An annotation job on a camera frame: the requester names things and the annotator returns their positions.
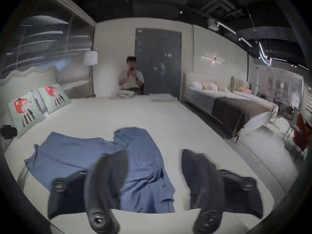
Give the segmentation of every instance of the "blue fabric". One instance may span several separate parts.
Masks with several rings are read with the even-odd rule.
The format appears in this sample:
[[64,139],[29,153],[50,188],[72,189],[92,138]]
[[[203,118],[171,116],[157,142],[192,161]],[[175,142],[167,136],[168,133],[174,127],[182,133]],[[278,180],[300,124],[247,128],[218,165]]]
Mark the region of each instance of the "blue fabric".
[[164,169],[159,149],[144,129],[119,129],[115,132],[114,142],[102,138],[73,138],[52,132],[41,146],[36,144],[34,147],[34,154],[25,160],[25,164],[49,191],[54,179],[89,169],[101,155],[125,149],[129,171],[120,190],[121,210],[174,212],[174,187]]

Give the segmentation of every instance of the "ceiling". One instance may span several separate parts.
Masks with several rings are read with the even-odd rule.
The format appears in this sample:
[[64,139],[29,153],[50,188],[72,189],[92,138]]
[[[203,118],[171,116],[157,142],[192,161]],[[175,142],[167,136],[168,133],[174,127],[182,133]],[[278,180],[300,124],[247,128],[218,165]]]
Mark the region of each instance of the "ceiling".
[[[256,39],[269,57],[306,67],[300,45],[274,0],[72,0],[96,22],[126,17],[153,17],[208,28],[208,19],[222,22],[218,34],[259,57]],[[238,39],[243,37],[252,47]]]

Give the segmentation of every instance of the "man's hair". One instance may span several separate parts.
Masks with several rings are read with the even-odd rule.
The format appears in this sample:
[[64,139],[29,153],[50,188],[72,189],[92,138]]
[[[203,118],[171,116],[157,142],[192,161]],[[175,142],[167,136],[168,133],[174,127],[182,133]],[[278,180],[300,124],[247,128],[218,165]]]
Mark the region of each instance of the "man's hair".
[[136,57],[128,57],[127,63],[128,63],[128,61],[134,61],[136,63]]

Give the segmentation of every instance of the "brown blanket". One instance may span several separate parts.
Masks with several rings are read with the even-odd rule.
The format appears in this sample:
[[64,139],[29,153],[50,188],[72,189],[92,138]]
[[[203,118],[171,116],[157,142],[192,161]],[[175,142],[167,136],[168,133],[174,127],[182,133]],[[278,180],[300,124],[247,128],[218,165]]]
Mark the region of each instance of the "brown blanket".
[[252,100],[220,97],[214,101],[212,116],[234,137],[251,118],[267,111],[270,110]]

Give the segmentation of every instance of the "double door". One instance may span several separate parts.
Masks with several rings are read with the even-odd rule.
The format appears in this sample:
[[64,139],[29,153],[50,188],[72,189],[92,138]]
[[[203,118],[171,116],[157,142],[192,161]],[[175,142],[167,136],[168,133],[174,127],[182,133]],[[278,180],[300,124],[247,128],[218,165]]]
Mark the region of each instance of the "double door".
[[144,77],[144,94],[169,93],[179,99],[182,34],[157,29],[136,29],[136,68]]

